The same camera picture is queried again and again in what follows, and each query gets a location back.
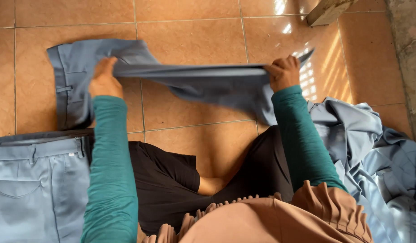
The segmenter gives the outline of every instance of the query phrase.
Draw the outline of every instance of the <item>black skirt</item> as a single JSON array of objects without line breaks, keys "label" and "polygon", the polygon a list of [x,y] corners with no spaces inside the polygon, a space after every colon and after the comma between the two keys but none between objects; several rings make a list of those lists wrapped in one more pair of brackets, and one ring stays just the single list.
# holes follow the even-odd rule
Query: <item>black skirt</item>
[{"label": "black skirt", "polygon": [[267,197],[280,192],[283,201],[293,190],[278,126],[271,126],[252,143],[244,162],[227,184],[214,196],[197,193],[200,176],[196,156],[163,151],[142,142],[129,142],[139,199],[139,223],[146,235],[157,234],[162,224],[178,232],[184,214],[195,216],[211,203],[237,198]]}]

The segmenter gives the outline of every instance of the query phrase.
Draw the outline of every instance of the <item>teal long sleeve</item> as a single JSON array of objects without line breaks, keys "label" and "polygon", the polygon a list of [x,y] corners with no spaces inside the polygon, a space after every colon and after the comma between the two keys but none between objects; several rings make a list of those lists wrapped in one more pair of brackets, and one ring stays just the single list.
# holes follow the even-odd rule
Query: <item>teal long sleeve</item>
[{"label": "teal long sleeve", "polygon": [[338,187],[347,192],[313,124],[307,102],[301,93],[301,87],[294,85],[271,97],[293,191],[301,188],[304,180],[309,180],[312,186],[326,182],[328,187]]},{"label": "teal long sleeve", "polygon": [[81,243],[136,243],[138,201],[127,139],[127,105],[93,99],[95,143]]}]

